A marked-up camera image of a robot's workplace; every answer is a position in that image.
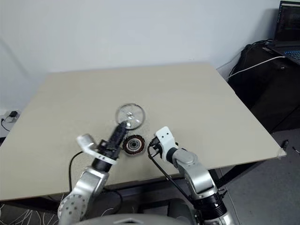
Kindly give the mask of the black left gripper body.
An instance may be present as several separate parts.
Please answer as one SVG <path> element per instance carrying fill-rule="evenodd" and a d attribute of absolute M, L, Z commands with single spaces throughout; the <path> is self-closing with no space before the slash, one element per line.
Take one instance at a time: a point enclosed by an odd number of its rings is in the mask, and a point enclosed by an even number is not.
<path fill-rule="evenodd" d="M 101 140 L 97 146 L 97 152 L 113 160 L 119 158 L 121 141 Z"/>

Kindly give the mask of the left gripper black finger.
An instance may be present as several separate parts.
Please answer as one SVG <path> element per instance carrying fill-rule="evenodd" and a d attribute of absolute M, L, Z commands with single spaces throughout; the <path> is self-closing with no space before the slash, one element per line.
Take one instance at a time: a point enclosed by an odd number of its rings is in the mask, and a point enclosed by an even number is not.
<path fill-rule="evenodd" d="M 118 125 L 113 133 L 113 146 L 115 148 L 119 147 L 125 138 L 128 130 L 126 125 Z"/>
<path fill-rule="evenodd" d="M 109 146 L 110 147 L 119 147 L 121 142 L 123 141 L 126 135 L 126 123 L 121 122 L 112 133 L 109 139 Z"/>

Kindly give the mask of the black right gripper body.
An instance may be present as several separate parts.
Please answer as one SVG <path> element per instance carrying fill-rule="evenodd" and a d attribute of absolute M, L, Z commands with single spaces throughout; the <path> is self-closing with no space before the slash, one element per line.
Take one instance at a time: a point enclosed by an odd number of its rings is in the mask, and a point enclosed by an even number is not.
<path fill-rule="evenodd" d="M 152 157 L 155 157 L 156 155 L 162 156 L 162 146 L 160 144 L 160 141 L 157 137 L 154 137 L 150 141 L 150 147 L 154 149 L 154 153 L 151 154 Z"/>

